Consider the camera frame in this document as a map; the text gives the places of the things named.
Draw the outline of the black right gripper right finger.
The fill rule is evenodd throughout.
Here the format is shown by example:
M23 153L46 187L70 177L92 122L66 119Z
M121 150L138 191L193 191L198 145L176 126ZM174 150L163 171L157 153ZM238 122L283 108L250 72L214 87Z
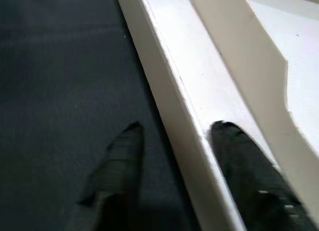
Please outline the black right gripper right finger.
M249 231L315 231L302 203L257 144L236 124L211 126L213 152Z

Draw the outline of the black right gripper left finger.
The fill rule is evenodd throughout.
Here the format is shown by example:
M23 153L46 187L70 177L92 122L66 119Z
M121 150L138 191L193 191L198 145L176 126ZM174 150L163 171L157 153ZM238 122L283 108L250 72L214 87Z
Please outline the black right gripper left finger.
M143 156L144 127L136 121L110 142L102 160L88 174L66 230L133 230Z

